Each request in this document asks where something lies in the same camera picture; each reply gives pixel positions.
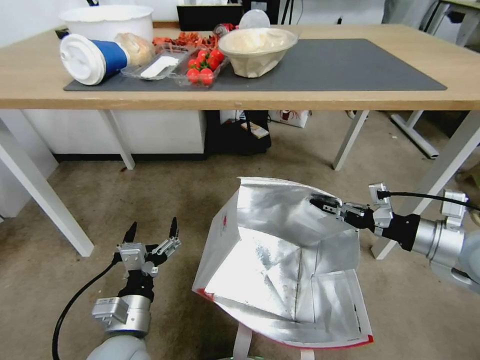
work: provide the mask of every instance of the gray desk mat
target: gray desk mat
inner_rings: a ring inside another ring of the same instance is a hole
[[[271,71],[259,78],[234,74],[229,64],[211,91],[428,91],[446,87],[366,39],[300,40]],[[205,91],[171,79],[140,80],[121,74],[96,86],[77,81],[66,91]]]

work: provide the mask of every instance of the white paper bowl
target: white paper bowl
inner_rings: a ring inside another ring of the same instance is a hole
[[[298,39],[294,33],[279,28],[240,29],[223,36],[218,48],[229,57],[235,74],[259,78],[272,70]]]

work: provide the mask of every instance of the can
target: can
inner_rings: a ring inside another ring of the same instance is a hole
[[[233,24],[218,24],[213,29],[213,33],[216,34],[219,38],[224,35],[227,35],[229,32],[235,29]]]

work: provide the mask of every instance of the wooden tabletop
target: wooden tabletop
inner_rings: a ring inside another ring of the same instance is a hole
[[[480,110],[480,55],[402,25],[290,26],[302,39],[363,38],[448,87],[445,91],[64,91],[53,31],[0,48],[0,109]],[[155,29],[176,37],[178,29]]]
[[[459,0],[441,0],[442,3],[459,5],[461,7],[480,10],[480,2],[459,1]]]

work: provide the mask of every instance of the red food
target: red food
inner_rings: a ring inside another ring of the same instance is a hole
[[[209,57],[209,52],[206,51],[206,50],[200,50],[196,56],[197,58],[204,58],[204,59],[208,59]]]
[[[212,71],[215,71],[215,69],[218,68],[219,65],[220,65],[220,61],[216,57],[213,57],[213,56],[210,56],[207,59],[206,63]]]
[[[210,57],[216,58],[219,63],[221,63],[225,58],[225,56],[218,49],[212,50],[210,53]]]
[[[195,59],[195,66],[198,70],[201,70],[205,67],[205,63],[202,61],[202,59],[199,59],[198,57]]]
[[[199,81],[200,71],[198,71],[198,70],[195,69],[195,68],[189,69],[189,70],[186,72],[186,77],[187,77],[187,79],[188,79],[189,82],[195,84],[196,82]]]
[[[218,36],[216,34],[209,37],[200,37],[198,32],[181,32],[178,38],[171,39],[169,37],[155,37],[153,44],[155,46],[162,46],[165,43],[171,45],[177,45],[182,47],[198,48],[199,46],[206,47],[208,49],[216,49],[218,46]]]
[[[203,85],[211,85],[214,82],[214,73],[209,68],[204,68],[200,71],[198,79],[203,83]]]
[[[195,59],[188,60],[188,68],[195,69],[197,67],[197,61]]]

